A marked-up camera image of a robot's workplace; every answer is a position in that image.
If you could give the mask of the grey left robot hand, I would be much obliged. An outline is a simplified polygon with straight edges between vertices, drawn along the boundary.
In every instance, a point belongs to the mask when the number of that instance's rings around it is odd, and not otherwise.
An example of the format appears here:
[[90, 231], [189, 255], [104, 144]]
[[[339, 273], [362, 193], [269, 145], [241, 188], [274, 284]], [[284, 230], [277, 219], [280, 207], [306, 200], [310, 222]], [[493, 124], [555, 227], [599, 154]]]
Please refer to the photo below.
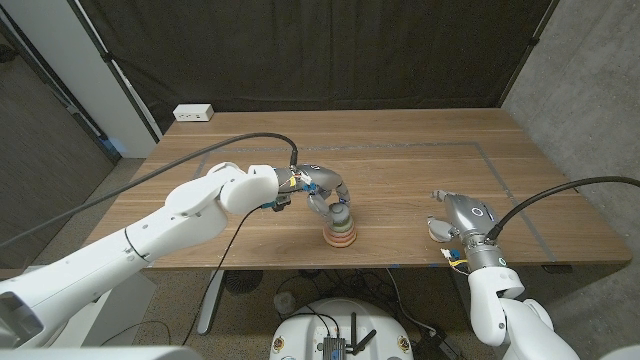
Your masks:
[[325, 222], [345, 223], [349, 216], [350, 194], [342, 177], [325, 167], [313, 164], [274, 169], [279, 182], [274, 211], [282, 211], [291, 204], [291, 195], [308, 194], [308, 207]]

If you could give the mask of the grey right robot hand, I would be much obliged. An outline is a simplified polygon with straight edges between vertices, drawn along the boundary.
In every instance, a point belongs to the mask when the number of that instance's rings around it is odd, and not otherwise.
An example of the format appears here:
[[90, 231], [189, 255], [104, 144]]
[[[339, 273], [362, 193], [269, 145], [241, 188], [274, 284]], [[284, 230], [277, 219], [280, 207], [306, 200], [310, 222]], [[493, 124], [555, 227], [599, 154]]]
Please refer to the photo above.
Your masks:
[[429, 216], [429, 236], [439, 243], [458, 239], [471, 272], [487, 267], [506, 267], [502, 249], [487, 238], [497, 224], [493, 209], [482, 201], [458, 193], [435, 190], [431, 197], [445, 206], [446, 220]]

